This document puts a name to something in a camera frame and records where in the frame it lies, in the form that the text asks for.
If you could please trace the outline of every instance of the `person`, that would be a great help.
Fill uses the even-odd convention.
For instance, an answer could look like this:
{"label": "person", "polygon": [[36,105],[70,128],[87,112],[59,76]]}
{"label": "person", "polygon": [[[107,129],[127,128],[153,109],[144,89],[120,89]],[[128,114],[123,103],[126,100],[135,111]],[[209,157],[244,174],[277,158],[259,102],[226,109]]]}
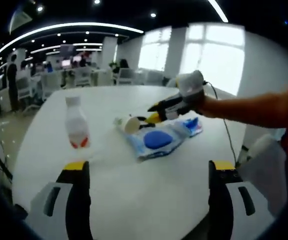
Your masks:
{"label": "person", "polygon": [[46,70],[47,70],[48,73],[53,72],[52,64],[51,64],[50,61],[48,61],[47,64],[46,64]]}
{"label": "person", "polygon": [[73,61],[72,62],[72,69],[77,69],[78,68],[78,62],[77,61]]}
{"label": "person", "polygon": [[60,60],[59,60],[59,59],[56,60],[54,69],[55,69],[56,71],[59,71],[59,70],[62,69],[62,64],[60,63]]}
{"label": "person", "polygon": [[128,68],[129,68],[128,61],[126,59],[121,59],[119,61],[119,66],[116,66],[112,72],[117,76],[117,74],[120,72],[120,69],[128,69]]}
{"label": "person", "polygon": [[27,77],[26,65],[25,60],[20,63],[20,70],[16,74],[16,80]]}
{"label": "person", "polygon": [[[281,146],[287,155],[288,179],[288,89],[282,93],[266,93],[245,99],[217,100],[205,96],[196,102],[195,111],[209,118],[227,119],[265,128],[286,128]],[[288,236],[288,201],[280,219],[266,234],[263,239]]]}
{"label": "person", "polygon": [[79,66],[80,67],[86,67],[86,59],[84,55],[81,56],[81,60],[79,61]]}
{"label": "person", "polygon": [[8,66],[6,75],[8,79],[8,95],[9,101],[11,105],[11,109],[13,112],[16,112],[19,109],[18,105],[18,88],[16,86],[16,75],[17,75],[17,66],[15,64],[15,60],[17,59],[17,55],[14,54],[11,56],[11,64]]}

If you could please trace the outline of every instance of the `white chair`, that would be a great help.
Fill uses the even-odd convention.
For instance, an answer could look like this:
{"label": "white chair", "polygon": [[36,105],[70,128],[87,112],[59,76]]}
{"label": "white chair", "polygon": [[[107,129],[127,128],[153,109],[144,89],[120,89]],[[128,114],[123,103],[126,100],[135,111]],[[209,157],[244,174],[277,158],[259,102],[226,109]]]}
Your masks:
{"label": "white chair", "polygon": [[268,210],[277,217],[288,198],[286,153],[269,134],[260,137],[248,151],[248,162],[238,173],[245,182],[251,182],[267,199]]}
{"label": "white chair", "polygon": [[120,68],[116,85],[134,85],[136,81],[136,74],[133,69]]}
{"label": "white chair", "polygon": [[39,109],[40,106],[33,104],[32,99],[37,94],[36,84],[31,81],[29,76],[21,76],[20,79],[16,80],[18,100],[24,100],[26,108],[23,114],[32,109]]}
{"label": "white chair", "polygon": [[112,71],[110,69],[94,72],[97,86],[111,86],[113,84]]}
{"label": "white chair", "polygon": [[154,71],[154,70],[147,71],[144,84],[150,86],[162,86],[164,77],[163,74],[164,73],[161,71]]}
{"label": "white chair", "polygon": [[42,99],[45,101],[53,92],[61,89],[62,79],[58,72],[49,72],[41,76],[42,82]]}
{"label": "white chair", "polygon": [[78,67],[75,71],[75,86],[91,86],[92,69],[89,66]]}

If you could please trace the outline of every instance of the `white bottle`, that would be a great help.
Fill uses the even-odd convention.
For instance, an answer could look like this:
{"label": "white bottle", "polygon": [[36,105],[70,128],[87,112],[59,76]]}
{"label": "white bottle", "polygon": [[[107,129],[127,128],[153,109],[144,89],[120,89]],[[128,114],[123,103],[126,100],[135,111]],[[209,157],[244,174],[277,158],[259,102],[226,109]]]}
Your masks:
{"label": "white bottle", "polygon": [[90,132],[87,119],[81,109],[79,96],[66,97],[66,131],[70,144],[75,149],[90,146]]}

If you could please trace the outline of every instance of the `desk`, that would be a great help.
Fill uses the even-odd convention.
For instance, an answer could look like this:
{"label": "desk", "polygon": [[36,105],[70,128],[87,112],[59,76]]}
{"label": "desk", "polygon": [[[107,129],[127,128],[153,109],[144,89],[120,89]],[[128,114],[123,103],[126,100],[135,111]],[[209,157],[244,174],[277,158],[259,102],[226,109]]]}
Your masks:
{"label": "desk", "polygon": [[[90,225],[101,240],[179,240],[208,213],[209,160],[234,162],[223,120],[199,116],[204,131],[171,155],[144,162],[113,126],[116,116],[148,116],[155,102],[178,92],[159,86],[60,90],[43,104],[26,132],[13,172],[13,203],[30,210],[33,197],[74,160],[90,167]],[[91,147],[73,149],[65,129],[65,96],[81,96]],[[236,156],[246,125],[227,121]]]}

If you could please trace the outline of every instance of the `window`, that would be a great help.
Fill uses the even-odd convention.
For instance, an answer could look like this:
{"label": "window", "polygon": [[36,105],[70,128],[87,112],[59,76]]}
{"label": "window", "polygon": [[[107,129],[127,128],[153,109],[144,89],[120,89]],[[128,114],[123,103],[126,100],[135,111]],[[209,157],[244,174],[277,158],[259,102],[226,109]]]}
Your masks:
{"label": "window", "polygon": [[187,30],[186,38],[189,40],[202,40],[204,34],[204,26],[199,25],[190,25]]}
{"label": "window", "polygon": [[244,45],[245,33],[240,27],[209,25],[206,28],[206,40],[240,47]]}
{"label": "window", "polygon": [[171,33],[172,28],[165,27],[145,34],[139,54],[139,68],[164,71]]}
{"label": "window", "polygon": [[198,69],[201,53],[202,45],[199,43],[188,43],[184,47],[184,55],[180,66],[182,74],[192,73]]}
{"label": "window", "polygon": [[244,51],[231,46],[207,43],[199,70],[212,85],[236,96],[244,66]]}
{"label": "window", "polygon": [[186,31],[180,74],[199,69],[214,87],[237,95],[244,67],[245,31],[228,24],[192,24]]}

